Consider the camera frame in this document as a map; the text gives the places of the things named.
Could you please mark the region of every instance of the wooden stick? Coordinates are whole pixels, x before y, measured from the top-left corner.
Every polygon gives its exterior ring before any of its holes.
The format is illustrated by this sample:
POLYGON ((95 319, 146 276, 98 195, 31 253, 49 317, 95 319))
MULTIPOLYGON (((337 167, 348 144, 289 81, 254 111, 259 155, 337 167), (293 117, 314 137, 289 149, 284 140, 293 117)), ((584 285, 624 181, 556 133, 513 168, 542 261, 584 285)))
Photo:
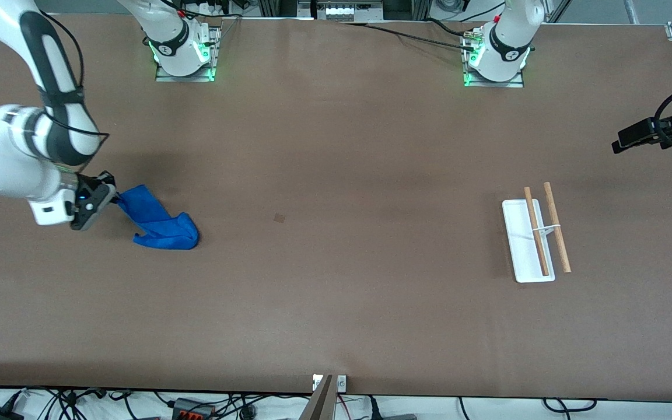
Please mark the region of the wooden stick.
MULTIPOLYGON (((551 223, 559 224, 559 215, 557 214, 557 206, 554 204, 554 194, 551 192, 551 183, 544 183, 546 190, 546 202, 549 203, 549 214, 551 215, 551 223)), ((554 228, 554 236, 556 237, 556 247, 559 249, 559 257, 562 259, 562 266, 565 273, 571 273, 572 269, 569 265, 569 256, 567 256, 567 247, 565 247, 565 237, 562 235, 562 226, 554 228)))
MULTIPOLYGON (((533 195, 530 194, 530 187, 525 187, 525 202, 528 204, 528 216, 530 216, 531 229, 538 229, 538 219, 536 219, 536 208, 533 207, 533 195)), ((544 276, 549 275, 549 263, 546 261, 546 252, 544 251, 544 242, 541 241, 541 232, 533 231, 533 240, 535 241, 535 250, 538 251, 538 262, 541 263, 541 273, 544 276)))

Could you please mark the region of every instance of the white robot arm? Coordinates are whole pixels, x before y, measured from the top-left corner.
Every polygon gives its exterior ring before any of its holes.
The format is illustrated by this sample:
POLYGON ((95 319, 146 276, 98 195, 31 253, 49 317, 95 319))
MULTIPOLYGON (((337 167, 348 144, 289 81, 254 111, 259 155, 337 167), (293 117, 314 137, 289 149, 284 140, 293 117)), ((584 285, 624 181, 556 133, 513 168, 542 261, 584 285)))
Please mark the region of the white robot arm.
POLYGON ((499 19, 475 32, 484 35, 482 48, 469 61, 478 74, 493 82, 507 82, 525 65, 533 36, 544 21, 541 0, 507 0, 499 19))
MULTIPOLYGON (((172 75, 195 72, 200 26, 158 0, 120 0, 155 45, 172 75)), ((33 0, 0 1, 0 41, 30 68, 44 107, 0 107, 0 195, 24 198, 40 225, 88 228, 116 194, 112 176, 89 177, 62 165, 85 164, 100 136, 72 74, 64 46, 33 0)))

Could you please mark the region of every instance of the black strap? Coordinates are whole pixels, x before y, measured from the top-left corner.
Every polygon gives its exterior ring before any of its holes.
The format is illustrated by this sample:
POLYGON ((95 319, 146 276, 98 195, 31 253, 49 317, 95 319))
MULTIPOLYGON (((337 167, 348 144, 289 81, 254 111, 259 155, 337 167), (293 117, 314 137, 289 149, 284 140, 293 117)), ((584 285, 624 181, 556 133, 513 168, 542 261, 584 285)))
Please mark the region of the black strap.
POLYGON ((183 29, 181 29, 181 33, 178 34, 177 37, 169 41, 161 43, 153 40, 152 38, 147 37, 147 39, 149 39, 149 42, 152 43, 152 46, 155 48, 155 50, 157 50, 158 53, 168 57, 173 56, 176 54, 176 51, 178 51, 178 48, 180 48, 181 46, 183 46, 184 43, 186 43, 186 41, 188 40, 189 29, 186 21, 182 20, 182 22, 183 22, 183 29))
POLYGON ((48 93, 38 87, 40 100, 47 107, 63 107, 64 104, 83 104, 85 103, 85 88, 78 86, 71 92, 48 93))
POLYGON ((528 42, 526 45, 514 48, 502 42, 496 36, 496 25, 492 26, 491 31, 489 31, 489 40, 491 40, 491 46, 494 47, 494 50, 502 56, 502 61, 517 60, 521 55, 525 54, 525 51, 528 50, 528 47, 530 46, 530 42, 528 42))

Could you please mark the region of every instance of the brown tabletop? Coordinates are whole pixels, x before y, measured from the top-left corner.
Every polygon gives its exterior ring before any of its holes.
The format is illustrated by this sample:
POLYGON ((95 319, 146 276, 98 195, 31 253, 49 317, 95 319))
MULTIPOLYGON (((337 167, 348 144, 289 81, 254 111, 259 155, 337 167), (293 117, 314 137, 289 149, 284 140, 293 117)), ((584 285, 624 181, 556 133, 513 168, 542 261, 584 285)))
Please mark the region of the brown tabletop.
MULTIPOLYGON (((295 20, 239 22, 214 83, 156 83, 130 16, 64 22, 112 133, 87 172, 203 237, 0 197, 0 384, 672 400, 672 150, 610 147, 672 93, 662 27, 544 26, 526 87, 485 89, 457 51, 295 20), (501 202, 544 181, 573 273, 552 241, 557 280, 521 285, 501 202)), ((5 103, 40 102, 0 44, 5 103)))

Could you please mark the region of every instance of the white floor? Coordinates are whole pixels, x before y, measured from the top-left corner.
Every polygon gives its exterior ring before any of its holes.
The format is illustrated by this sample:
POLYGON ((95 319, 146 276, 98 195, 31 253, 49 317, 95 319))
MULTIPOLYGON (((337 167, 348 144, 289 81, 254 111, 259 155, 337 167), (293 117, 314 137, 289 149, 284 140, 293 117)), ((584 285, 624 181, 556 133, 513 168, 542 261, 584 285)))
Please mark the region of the white floor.
MULTIPOLYGON (((0 406, 2 406, 16 389, 0 389, 0 406)), ((178 397, 190 398, 195 401, 219 401, 227 398, 226 394, 200 393, 160 393, 166 400, 178 397)), ((27 391, 17 400, 15 412, 24 415, 26 420, 35 420, 43 407, 51 398, 46 391, 27 391)), ((347 395, 345 400, 352 420, 371 415, 370 400, 359 395, 347 395)), ((464 420, 458 398, 430 397, 376 397, 383 417, 390 415, 414 414, 419 420, 464 420)), ((159 417, 170 419, 171 409, 160 402, 152 393, 134 393, 129 397, 129 404, 138 418, 159 417)), ((304 398, 267 398, 255 404, 256 418, 259 420, 296 419, 307 404, 304 398)), ((470 420, 560 420, 562 414, 549 412, 537 399, 520 398, 464 398, 464 404, 470 420)), ((550 401, 557 407, 556 401, 550 401)), ((566 401, 570 408, 583 407, 582 401, 566 401)), ((77 407, 85 413, 87 420, 130 420, 123 401, 112 401, 109 398, 96 399, 94 396, 80 400, 77 407)), ((51 419, 58 419, 60 412, 54 410, 51 419)), ((651 420, 672 419, 672 404, 638 403, 627 401, 599 401, 595 409, 589 412, 576 412, 573 420, 651 420)), ((235 420, 235 415, 226 417, 235 420)), ((335 420, 348 420, 341 404, 336 409, 335 420)))

